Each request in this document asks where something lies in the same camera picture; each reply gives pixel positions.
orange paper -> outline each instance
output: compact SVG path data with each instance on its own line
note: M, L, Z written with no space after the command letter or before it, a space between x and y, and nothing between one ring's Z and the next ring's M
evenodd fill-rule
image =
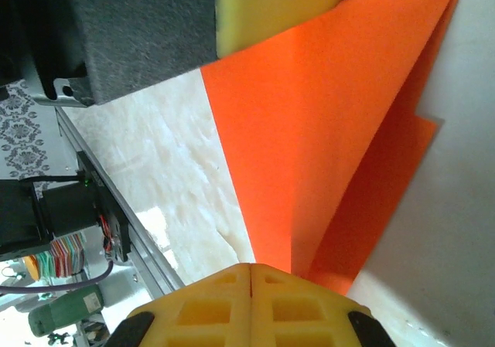
M435 131L398 94L449 1L343 0L316 19L202 69L257 261L331 287L333 275L355 276ZM390 137L388 130L396 128L386 124L397 122L406 126ZM383 142L404 147L409 132L418 142L401 163L398 149L389 152ZM384 140L378 146L371 144L375 135ZM378 151L368 156L368 148ZM377 158L377 152L383 154ZM388 161L404 171L394 188L376 186L387 208L366 206L377 218L351 215L357 221L348 226L349 213L361 209L356 197L374 193L369 177L390 178L383 173ZM345 266L352 264L352 271L346 272L340 258L356 246L366 249L350 257Z

yellow foam block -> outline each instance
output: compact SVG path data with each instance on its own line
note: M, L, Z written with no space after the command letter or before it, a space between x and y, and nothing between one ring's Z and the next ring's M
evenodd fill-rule
M217 55L227 56L320 15L339 0L217 0Z
M370 310L290 274L238 264L131 313L155 315L140 347L352 347Z

orange object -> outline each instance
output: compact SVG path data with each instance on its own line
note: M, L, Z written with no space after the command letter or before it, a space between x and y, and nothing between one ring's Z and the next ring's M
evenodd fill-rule
M140 347L357 347L349 313L377 323L355 301L264 264L229 267L135 309L130 318L143 312L154 319ZM364 326L360 331L369 333ZM125 329L124 323L112 338L128 334Z
M449 1L343 0L316 19L202 69L258 261L304 277L310 273L338 291L348 287L435 131L414 118L414 101L400 104L408 94L398 94ZM426 78L429 64L418 65L416 75ZM420 93L411 92L411 98ZM391 109L396 98L399 104ZM383 130L394 127L386 123L379 131L387 114L392 123L401 116L401 134L414 131L417 138L402 160L400 148L389 151L381 144L405 143L402 136L389 140ZM373 147L378 151L359 170L380 133ZM371 182L388 161L402 172L393 188L377 186L387 203L359 206L376 192ZM389 180L387 173L379 176ZM355 187L347 193L350 184ZM348 208L340 212L343 199ZM356 220L352 226L349 217ZM356 230L362 231L359 240L342 236ZM321 261L321 255L332 260ZM347 256L351 271L345 272L340 260ZM327 281L328 274L339 280Z

green bottle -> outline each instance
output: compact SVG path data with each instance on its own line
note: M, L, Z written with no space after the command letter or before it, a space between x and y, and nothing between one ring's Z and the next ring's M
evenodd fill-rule
M75 324L103 308L103 296L97 285L83 287L32 310L29 326L36 337Z

purple cable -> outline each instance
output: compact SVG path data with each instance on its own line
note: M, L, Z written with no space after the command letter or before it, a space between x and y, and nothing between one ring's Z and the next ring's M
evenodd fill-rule
M81 281L79 283L53 285L50 287L2 287L0 286L0 294L36 294L36 293L50 293L52 291L75 291L82 287L87 287L99 283L105 279L114 268L114 263L109 260L107 270L93 279Z

